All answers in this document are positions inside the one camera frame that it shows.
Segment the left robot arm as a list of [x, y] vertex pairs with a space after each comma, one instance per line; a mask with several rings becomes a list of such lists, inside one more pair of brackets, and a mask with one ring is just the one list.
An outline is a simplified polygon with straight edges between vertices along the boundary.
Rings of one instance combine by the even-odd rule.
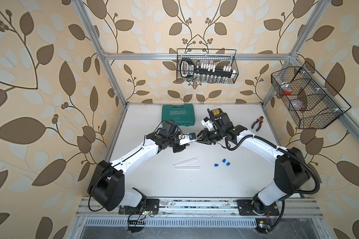
[[130, 174], [162, 150], [171, 148], [174, 153], [181, 152], [196, 140], [194, 133], [184, 134], [172, 120], [160, 124], [162, 126], [144, 136], [143, 142], [126, 155], [98, 163], [87, 190], [90, 200], [94, 199], [107, 211], [119, 206], [139, 208], [143, 205], [146, 196], [141, 191], [125, 189]]

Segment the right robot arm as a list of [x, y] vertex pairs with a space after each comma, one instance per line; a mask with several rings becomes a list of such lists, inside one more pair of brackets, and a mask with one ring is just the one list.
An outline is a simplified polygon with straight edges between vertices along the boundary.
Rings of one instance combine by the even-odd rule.
[[205, 128], [197, 135], [199, 143], [212, 145], [223, 142], [223, 148], [229, 151], [245, 148], [274, 168], [273, 179], [253, 196], [251, 208], [255, 214], [264, 215], [277, 201], [303, 193], [301, 187], [308, 180], [316, 179], [315, 172], [299, 149], [281, 147], [244, 126], [234, 125], [220, 108], [207, 112], [208, 116], [201, 122]]

